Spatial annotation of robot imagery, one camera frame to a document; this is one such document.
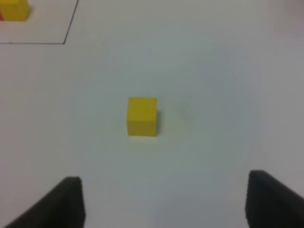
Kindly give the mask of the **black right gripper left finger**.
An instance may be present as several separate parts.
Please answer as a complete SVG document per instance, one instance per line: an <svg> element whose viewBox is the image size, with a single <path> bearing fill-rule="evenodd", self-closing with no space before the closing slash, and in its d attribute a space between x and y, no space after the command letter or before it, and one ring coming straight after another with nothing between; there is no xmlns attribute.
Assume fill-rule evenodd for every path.
<svg viewBox="0 0 304 228"><path fill-rule="evenodd" d="M7 228L83 228L86 219L82 180L66 177Z"/></svg>

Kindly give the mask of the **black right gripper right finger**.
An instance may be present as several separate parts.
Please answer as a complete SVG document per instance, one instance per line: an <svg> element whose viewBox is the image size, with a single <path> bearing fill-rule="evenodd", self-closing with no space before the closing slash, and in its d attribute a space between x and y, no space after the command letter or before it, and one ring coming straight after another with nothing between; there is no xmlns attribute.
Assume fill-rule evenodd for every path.
<svg viewBox="0 0 304 228"><path fill-rule="evenodd" d="M249 173L245 214L250 228L302 228L304 198L269 173Z"/></svg>

